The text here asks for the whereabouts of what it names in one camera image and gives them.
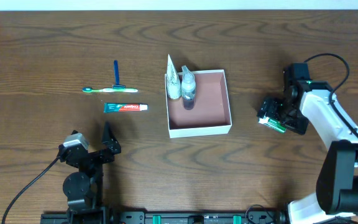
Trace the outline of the green white soap packet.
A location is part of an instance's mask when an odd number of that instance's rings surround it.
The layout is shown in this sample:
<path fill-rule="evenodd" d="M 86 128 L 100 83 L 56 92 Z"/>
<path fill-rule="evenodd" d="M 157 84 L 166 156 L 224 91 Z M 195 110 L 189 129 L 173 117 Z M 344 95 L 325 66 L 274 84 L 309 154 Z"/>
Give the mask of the green white soap packet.
<path fill-rule="evenodd" d="M 285 131 L 286 131 L 286 128 L 283 127 L 279 121 L 269 118 L 269 117 L 259 118 L 259 123 L 271 128 L 279 133 L 285 133 Z"/>

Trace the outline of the white conditioner tube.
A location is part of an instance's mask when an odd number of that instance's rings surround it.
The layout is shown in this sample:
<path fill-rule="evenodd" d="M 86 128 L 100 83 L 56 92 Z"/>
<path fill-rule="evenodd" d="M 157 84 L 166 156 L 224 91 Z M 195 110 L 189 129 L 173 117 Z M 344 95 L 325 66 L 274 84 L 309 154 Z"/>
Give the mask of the white conditioner tube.
<path fill-rule="evenodd" d="M 170 55 L 168 55 L 166 75 L 167 95 L 170 99 L 177 100 L 181 97 L 181 82 Z"/>

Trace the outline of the clear spray bottle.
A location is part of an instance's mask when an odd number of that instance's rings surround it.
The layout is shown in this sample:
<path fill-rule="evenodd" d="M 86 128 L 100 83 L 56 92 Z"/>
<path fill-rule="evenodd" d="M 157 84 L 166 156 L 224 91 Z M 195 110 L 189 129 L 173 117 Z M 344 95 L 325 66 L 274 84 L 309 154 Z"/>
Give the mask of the clear spray bottle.
<path fill-rule="evenodd" d="M 186 65 L 183 65 L 181 69 L 181 97 L 183 100 L 183 107 L 186 110 L 192 110 L 194 108 L 196 98 L 195 75 L 188 69 Z"/>

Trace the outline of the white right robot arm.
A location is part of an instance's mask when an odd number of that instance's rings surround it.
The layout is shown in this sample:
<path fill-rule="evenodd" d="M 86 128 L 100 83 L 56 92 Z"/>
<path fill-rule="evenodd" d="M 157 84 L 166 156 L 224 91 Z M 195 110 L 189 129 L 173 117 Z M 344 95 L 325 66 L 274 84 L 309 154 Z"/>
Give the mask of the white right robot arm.
<path fill-rule="evenodd" d="M 358 215 L 358 126 L 338 103 L 326 82 L 290 81 L 282 99 L 267 96 L 259 123 L 276 131 L 306 133 L 312 124 L 328 152 L 316 190 L 287 205 L 279 217 L 287 223 L 348 221 Z"/>

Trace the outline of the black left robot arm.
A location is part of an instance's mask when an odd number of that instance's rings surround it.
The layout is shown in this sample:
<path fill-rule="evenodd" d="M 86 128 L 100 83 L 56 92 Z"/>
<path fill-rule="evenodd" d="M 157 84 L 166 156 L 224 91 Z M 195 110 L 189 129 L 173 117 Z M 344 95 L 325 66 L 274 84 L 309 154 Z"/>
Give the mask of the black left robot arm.
<path fill-rule="evenodd" d="M 89 152 L 84 135 L 73 131 L 59 145 L 58 159 L 78 171 L 63 183 L 67 197 L 68 223 L 109 223 L 109 209 L 103 205 L 103 165 L 114 161 L 121 146 L 112 133 L 110 124 L 104 124 L 101 143 L 104 149 Z"/>

